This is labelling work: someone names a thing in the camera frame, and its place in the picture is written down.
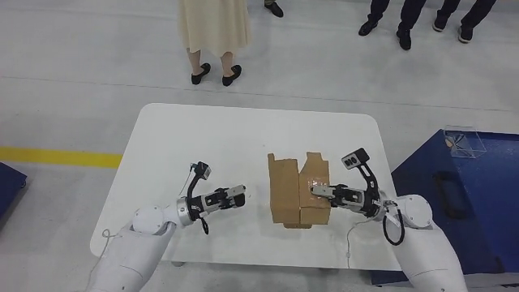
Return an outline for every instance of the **yellow stripe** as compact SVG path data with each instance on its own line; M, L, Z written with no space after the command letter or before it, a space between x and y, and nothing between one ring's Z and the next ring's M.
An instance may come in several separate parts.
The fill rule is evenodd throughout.
M0 161L118 168L122 155L86 151L0 147Z

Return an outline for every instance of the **black shoe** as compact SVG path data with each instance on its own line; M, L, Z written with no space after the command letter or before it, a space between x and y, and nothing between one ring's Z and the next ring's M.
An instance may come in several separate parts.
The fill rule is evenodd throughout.
M435 22L432 24L432 29L437 32L443 32L445 26L447 26L448 17L442 16L438 14L436 16Z
M358 34L361 37L365 37L367 34L371 33L371 31L373 31L373 29L375 29L377 26L379 26L379 22L377 22L376 20L368 20L360 27L360 29L358 30Z
M411 49L411 30L410 29L399 29L397 37L400 42L400 47L405 51Z
M234 67L231 67L230 70L234 72L233 75L231 75L230 77L221 78L221 83L226 87L229 87L233 83L233 81L235 81L242 74L242 67L238 64Z
M209 63L204 63L202 66L200 66L204 71L202 71L199 75L191 75L191 82L193 84L200 84L202 81L202 78L208 74L211 71L211 65Z
M270 10L276 17L281 18L285 15L283 14L283 10L281 9L281 7L279 7L276 2L273 2L270 5L265 4L265 8Z
M458 33L459 33L459 36L457 37L457 39L463 44L469 44L472 41L472 36L474 35L474 29L463 27L463 25L461 25L460 29L458 30Z

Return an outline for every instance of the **white table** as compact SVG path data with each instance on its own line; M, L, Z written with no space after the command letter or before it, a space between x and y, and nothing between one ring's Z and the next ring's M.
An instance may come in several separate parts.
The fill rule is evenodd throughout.
M211 214L210 233L200 223L179 230L163 260L227 264L348 268L346 233L364 217L333 209L328 225L287 230L273 224L269 208L269 152L277 159L321 152L329 161L332 184L366 188L357 170L348 171L341 157L364 147L380 188L395 195L391 173L375 119L361 114L317 113L273 109L151 104L140 112L124 152L90 248L100 255L103 229L112 233L133 212L147 205L167 206L178 198L189 165L203 161L212 168L195 194L244 184L243 208ZM350 268L399 270L380 223L359 225L350 234Z

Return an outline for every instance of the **cardboard box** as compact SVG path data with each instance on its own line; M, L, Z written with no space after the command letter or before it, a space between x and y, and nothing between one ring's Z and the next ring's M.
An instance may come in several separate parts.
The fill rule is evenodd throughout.
M329 185L328 161L318 152L307 152L307 162L301 173L295 159L276 160L268 154L270 175L270 211L274 223L289 229L310 229L312 225L327 225L330 203L312 195L310 187Z

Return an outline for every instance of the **beige skirt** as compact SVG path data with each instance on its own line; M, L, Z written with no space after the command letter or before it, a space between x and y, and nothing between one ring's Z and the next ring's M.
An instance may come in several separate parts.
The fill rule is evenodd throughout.
M233 54L251 40L246 0L178 0L178 29L190 52Z

